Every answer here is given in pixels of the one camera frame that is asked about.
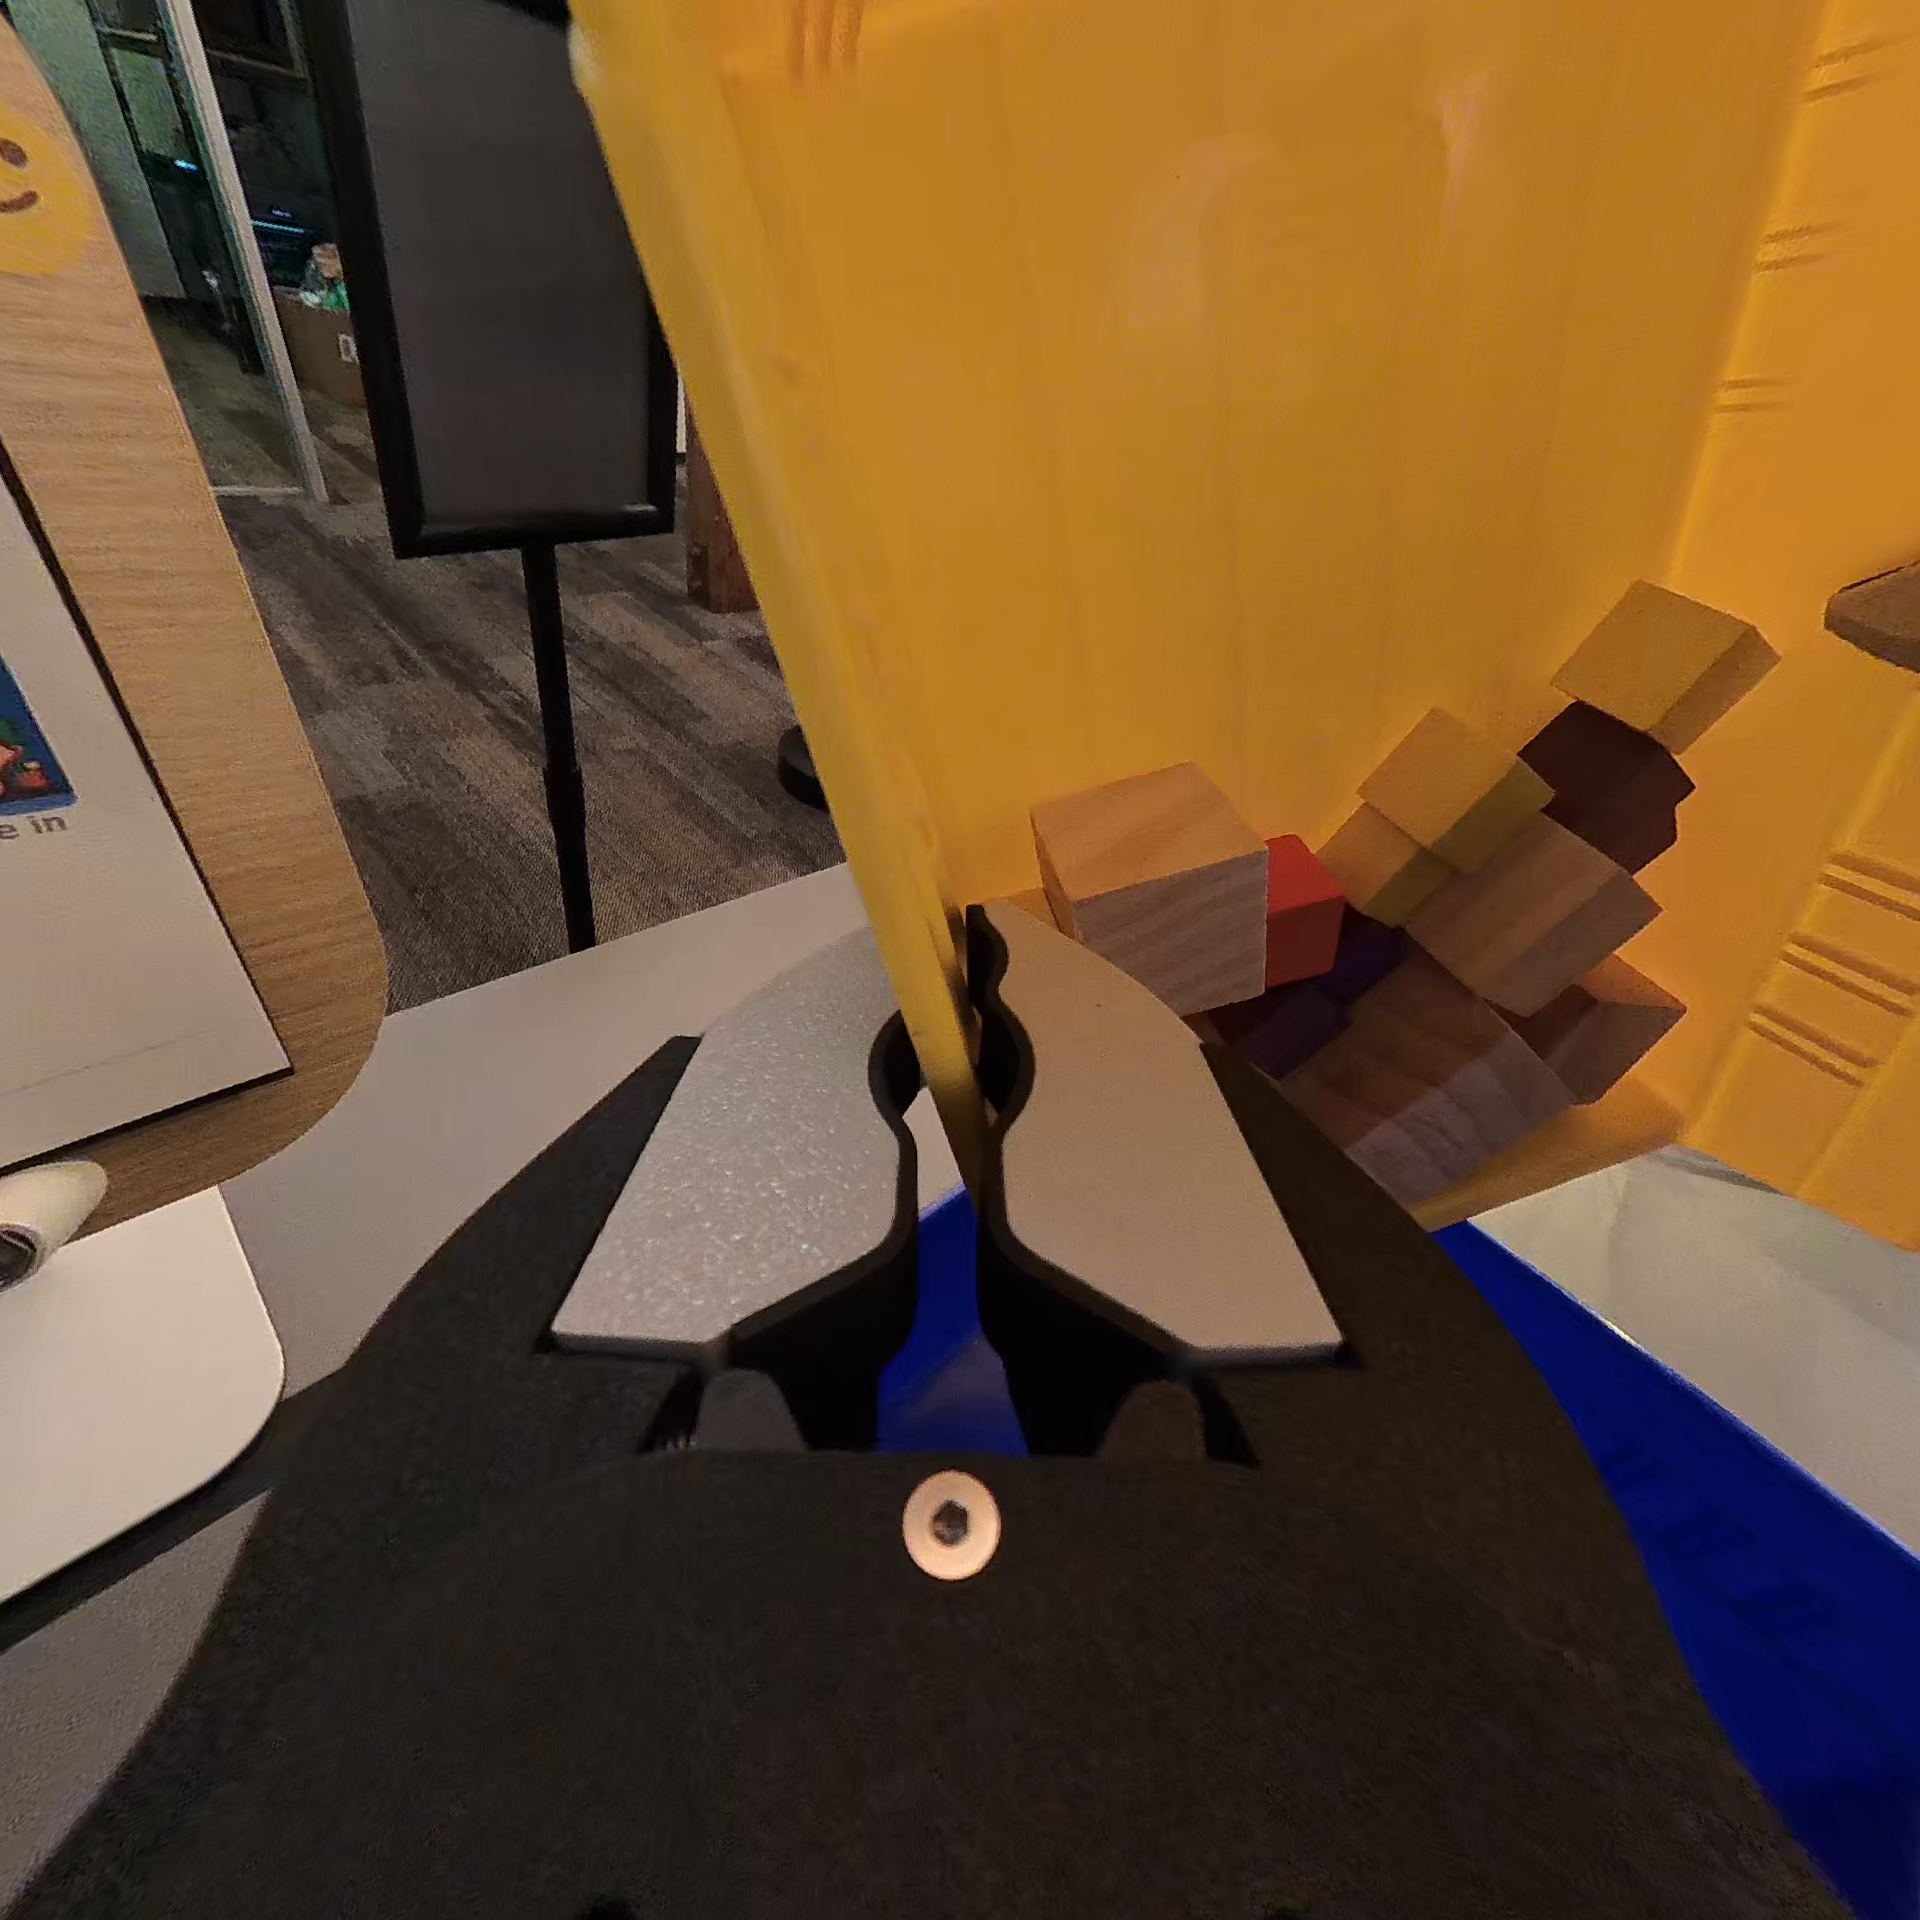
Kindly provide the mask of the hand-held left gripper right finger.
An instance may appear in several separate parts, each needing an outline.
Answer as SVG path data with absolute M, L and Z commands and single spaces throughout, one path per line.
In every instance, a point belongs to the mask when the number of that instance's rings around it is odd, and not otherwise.
M 1024 1434 L 1104 1434 L 1140 1387 L 1342 1354 L 1210 1055 L 1152 990 L 1020 903 L 967 911 L 992 1107 L 976 1308 Z

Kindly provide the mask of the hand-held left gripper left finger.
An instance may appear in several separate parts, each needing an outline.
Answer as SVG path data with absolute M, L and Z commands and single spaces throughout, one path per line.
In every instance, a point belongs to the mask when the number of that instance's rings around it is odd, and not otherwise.
M 802 1434 L 875 1434 L 918 1310 L 918 1095 L 868 927 L 774 976 L 695 1042 L 556 1347 L 759 1372 Z

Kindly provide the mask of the pile of wooden cubes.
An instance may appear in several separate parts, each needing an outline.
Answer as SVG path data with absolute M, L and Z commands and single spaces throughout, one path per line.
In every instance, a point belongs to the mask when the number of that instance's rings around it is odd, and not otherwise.
M 1635 580 L 1520 744 L 1429 708 L 1320 843 L 1045 800 L 1030 906 L 1429 1221 L 1682 1144 L 1912 1247 L 1916 567 L 1815 623 Z

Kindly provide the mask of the blue plastic box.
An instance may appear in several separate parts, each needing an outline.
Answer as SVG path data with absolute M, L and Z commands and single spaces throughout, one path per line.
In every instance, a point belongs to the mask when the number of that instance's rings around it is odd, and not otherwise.
M 1295 1235 L 1334 1279 L 1384 1254 L 1436 1254 L 1462 1275 L 1571 1416 L 1629 1528 L 1695 1690 L 1767 1800 L 1854 1915 L 1916 1915 L 1916 1556 L 1778 1450 L 1607 1331 L 1470 1227 L 1438 1238 L 1358 1175 L 1309 1191 Z M 1016 1427 L 976 1319 L 976 1215 L 954 1187 L 918 1215 L 918 1312 L 880 1386 L 880 1446 L 979 1442 L 1016 1451 Z M 1102 1795 L 1122 1838 L 1202 1814 L 1262 1820 L 1262 1700 L 1202 1656 L 1211 1700 L 1178 1674 L 1094 1687 L 1063 1756 L 1034 1760 L 1036 1803 Z

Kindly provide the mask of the yellow plastic box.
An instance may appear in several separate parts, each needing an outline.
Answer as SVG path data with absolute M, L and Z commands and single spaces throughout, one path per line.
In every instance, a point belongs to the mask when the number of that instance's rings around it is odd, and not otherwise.
M 1456 1215 L 1677 1138 L 1916 1245 L 1916 5 L 573 5 L 571 71 L 968 1189 L 963 917 L 1195 762 L 1316 836 L 1635 580 L 1684 1006 Z

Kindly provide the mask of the brown cardboard box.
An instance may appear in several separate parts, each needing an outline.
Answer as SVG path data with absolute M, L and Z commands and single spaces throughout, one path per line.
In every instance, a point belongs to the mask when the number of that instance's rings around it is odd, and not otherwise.
M 363 413 L 368 392 L 352 315 L 339 307 L 311 304 L 294 287 L 277 286 L 271 292 L 298 387 Z

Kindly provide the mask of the printed instruction sheet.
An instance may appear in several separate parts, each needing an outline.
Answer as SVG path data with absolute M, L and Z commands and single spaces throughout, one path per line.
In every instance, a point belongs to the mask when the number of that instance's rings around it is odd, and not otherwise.
M 2 1162 L 52 1158 L 291 1069 L 5 463 Z

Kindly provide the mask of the wooden pillar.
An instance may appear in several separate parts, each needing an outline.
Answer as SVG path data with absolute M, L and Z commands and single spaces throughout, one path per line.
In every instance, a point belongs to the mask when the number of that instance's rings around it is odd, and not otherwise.
M 747 563 L 740 552 L 726 500 L 714 477 L 700 423 L 685 419 L 685 589 L 688 599 L 716 615 L 750 615 L 759 610 Z

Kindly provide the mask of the white stand base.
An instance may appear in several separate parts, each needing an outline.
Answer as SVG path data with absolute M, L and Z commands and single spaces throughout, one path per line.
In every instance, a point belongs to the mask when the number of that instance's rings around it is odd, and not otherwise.
M 5 24 L 5 100 L 63 136 L 86 237 L 5 272 L 5 463 L 31 499 L 292 1069 L 5 1166 L 5 1607 L 224 1476 L 282 1344 L 220 1189 L 370 1055 L 387 958 L 100 192 Z

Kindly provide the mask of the black equipment shelf rack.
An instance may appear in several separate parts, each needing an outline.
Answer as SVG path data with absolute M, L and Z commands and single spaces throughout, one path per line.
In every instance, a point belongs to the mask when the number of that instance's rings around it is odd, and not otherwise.
M 88 11 L 186 298 L 238 304 L 238 269 L 163 5 L 96 3 Z M 271 287 L 294 291 L 314 247 L 333 239 L 330 165 L 298 5 L 194 3 L 190 11 L 262 272 Z

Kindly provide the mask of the yellow smiley sticker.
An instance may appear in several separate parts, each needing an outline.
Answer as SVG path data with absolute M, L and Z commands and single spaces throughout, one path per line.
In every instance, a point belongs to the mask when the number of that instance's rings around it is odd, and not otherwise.
M 2 100 L 2 269 L 60 272 L 88 231 L 88 202 L 56 128 Z

